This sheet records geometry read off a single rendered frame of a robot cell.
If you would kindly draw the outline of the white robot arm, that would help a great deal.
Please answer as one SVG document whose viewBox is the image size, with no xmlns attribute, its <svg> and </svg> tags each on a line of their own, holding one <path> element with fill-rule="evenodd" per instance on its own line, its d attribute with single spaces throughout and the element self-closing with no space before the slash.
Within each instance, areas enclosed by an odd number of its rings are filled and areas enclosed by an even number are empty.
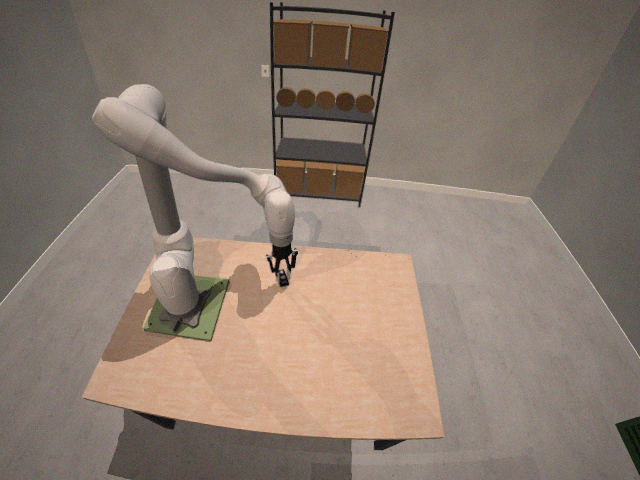
<svg viewBox="0 0 640 480">
<path fill-rule="evenodd" d="M 295 208 L 282 181 L 272 174 L 257 175 L 195 154 L 167 130 L 165 100 L 155 87 L 133 85 L 118 98 L 100 100 L 92 121 L 109 141 L 136 157 L 155 223 L 152 238 L 157 260 L 150 269 L 150 284 L 164 306 L 159 320 L 170 321 L 172 332 L 180 324 L 199 325 L 210 292 L 197 290 L 193 237 L 191 232 L 189 237 L 187 224 L 179 220 L 168 168 L 205 181 L 245 185 L 263 206 L 270 242 L 277 247 L 291 244 Z"/>
</svg>

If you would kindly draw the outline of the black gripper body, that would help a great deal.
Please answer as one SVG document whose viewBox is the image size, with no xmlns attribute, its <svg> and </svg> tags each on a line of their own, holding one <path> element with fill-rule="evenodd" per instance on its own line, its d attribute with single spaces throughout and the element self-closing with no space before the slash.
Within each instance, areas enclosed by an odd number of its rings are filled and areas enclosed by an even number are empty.
<svg viewBox="0 0 640 480">
<path fill-rule="evenodd" d="M 276 258 L 278 260 L 278 256 L 281 255 L 281 260 L 285 259 L 285 255 L 287 254 L 288 257 L 289 255 L 292 253 L 292 249 L 291 249 L 291 244 L 289 244 L 288 246 L 285 247 L 276 247 L 274 245 L 272 245 L 272 249 L 274 250 L 271 254 L 274 258 Z M 278 255 L 277 255 L 277 254 Z"/>
</svg>

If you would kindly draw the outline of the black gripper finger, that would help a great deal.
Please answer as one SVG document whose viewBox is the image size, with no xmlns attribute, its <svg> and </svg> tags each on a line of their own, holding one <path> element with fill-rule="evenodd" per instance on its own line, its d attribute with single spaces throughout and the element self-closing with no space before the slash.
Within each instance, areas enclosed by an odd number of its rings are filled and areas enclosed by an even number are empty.
<svg viewBox="0 0 640 480">
<path fill-rule="evenodd" d="M 279 256 L 278 256 L 278 260 L 276 259 L 276 261 L 275 261 L 275 268 L 273 268 L 272 257 L 273 257 L 273 256 L 272 256 L 272 254 L 270 254 L 270 255 L 266 255 L 266 258 L 267 258 L 267 260 L 268 260 L 268 262 L 269 262 L 269 265 L 270 265 L 270 269 L 272 268 L 272 269 L 271 269 L 271 272 L 272 272 L 272 273 L 274 273 L 274 272 L 275 272 L 276 277 L 277 277 L 277 279 L 278 279 L 278 282 L 280 282 L 280 280 L 279 280 L 279 266 L 280 266 L 280 262 L 281 262 L 281 258 L 282 258 L 282 257 L 281 257 L 281 255 L 279 255 Z M 278 263 L 277 263 L 277 261 L 278 261 Z"/>
<path fill-rule="evenodd" d="M 295 268 L 295 264 L 296 264 L 296 256 L 297 256 L 297 254 L 298 254 L 297 249 L 292 249 L 292 254 L 293 254 L 293 255 L 292 255 L 292 258 L 291 258 L 291 264 L 289 263 L 288 255 L 287 255 L 287 254 L 285 255 L 286 263 L 287 263 L 287 266 L 288 266 L 288 267 L 287 267 L 287 277 L 288 277 L 288 280 L 290 280 L 290 274 L 291 274 L 291 272 L 289 272 L 289 271 L 292 271 L 292 270 L 291 270 L 291 268 Z"/>
</svg>

